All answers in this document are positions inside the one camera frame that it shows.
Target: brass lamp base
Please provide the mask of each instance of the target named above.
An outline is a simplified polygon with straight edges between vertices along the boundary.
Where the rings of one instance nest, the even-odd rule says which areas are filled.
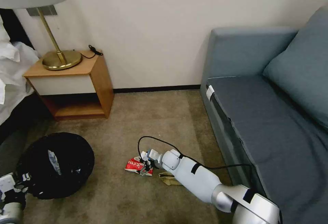
[[[48,70],[63,70],[74,67],[82,61],[82,55],[77,51],[62,51],[66,64],[63,64],[56,52],[48,53],[42,61],[43,66]]]

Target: wooden nightstand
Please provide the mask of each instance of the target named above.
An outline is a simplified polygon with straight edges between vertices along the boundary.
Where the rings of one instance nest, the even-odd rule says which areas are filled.
[[[81,51],[87,57],[92,51]],[[50,71],[37,61],[23,76],[55,120],[108,118],[114,98],[104,56],[83,57],[75,67]]]

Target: sofa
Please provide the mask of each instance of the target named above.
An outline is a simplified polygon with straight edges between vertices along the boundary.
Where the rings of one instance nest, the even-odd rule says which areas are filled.
[[[216,28],[201,95],[224,161],[284,223],[328,223],[328,9],[300,30]]]

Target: red snack wrapper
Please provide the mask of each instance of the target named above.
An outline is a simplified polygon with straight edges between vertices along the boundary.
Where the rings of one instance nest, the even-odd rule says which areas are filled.
[[[135,172],[139,174],[140,170],[143,168],[144,164],[140,162],[140,157],[134,157],[130,159],[126,166],[125,170],[129,172]],[[150,171],[146,174],[147,176],[152,176],[153,175],[153,169],[151,168]]]

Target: bed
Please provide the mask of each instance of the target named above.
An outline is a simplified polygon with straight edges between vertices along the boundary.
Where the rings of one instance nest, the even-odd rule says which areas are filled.
[[[12,10],[0,9],[0,27],[5,28],[15,47],[13,59],[5,56],[4,32],[0,28],[0,79],[5,83],[5,98],[0,104],[0,176],[12,172],[25,147],[28,126],[39,107],[38,97],[21,78],[38,57],[21,23]]]

